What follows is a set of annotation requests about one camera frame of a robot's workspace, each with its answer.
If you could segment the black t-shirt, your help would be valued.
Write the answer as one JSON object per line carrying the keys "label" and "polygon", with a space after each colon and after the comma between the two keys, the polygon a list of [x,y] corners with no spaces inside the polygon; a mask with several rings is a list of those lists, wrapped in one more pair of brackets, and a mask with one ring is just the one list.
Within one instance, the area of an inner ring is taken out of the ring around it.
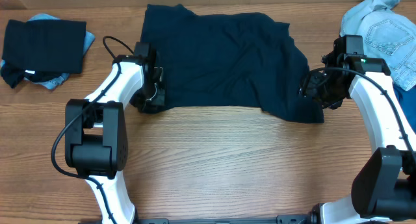
{"label": "black t-shirt", "polygon": [[299,94],[309,66],[287,23],[262,13],[199,16],[182,5],[149,5],[140,39],[157,51],[165,110],[247,106],[286,121],[324,121],[320,105]]}

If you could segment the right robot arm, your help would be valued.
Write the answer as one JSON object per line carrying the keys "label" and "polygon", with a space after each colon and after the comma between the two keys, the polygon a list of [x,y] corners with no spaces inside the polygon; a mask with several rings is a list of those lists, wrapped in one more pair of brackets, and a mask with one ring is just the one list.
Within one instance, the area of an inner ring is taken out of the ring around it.
{"label": "right robot arm", "polygon": [[304,223],[388,223],[415,219],[415,133],[393,89],[382,58],[364,54],[363,38],[339,37],[311,70],[300,95],[322,108],[336,109],[353,100],[364,120],[372,155],[355,177],[350,195],[317,204]]}

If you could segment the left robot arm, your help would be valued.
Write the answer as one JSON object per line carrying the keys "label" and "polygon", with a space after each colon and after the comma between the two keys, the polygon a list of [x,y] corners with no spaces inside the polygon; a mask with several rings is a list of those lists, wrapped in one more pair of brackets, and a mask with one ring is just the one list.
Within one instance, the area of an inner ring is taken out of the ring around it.
{"label": "left robot arm", "polygon": [[92,189],[100,223],[138,223],[127,192],[124,168],[129,146],[125,109],[151,113],[165,104],[163,68],[149,43],[137,42],[127,55],[113,57],[109,76],[83,99],[66,104],[65,161]]}

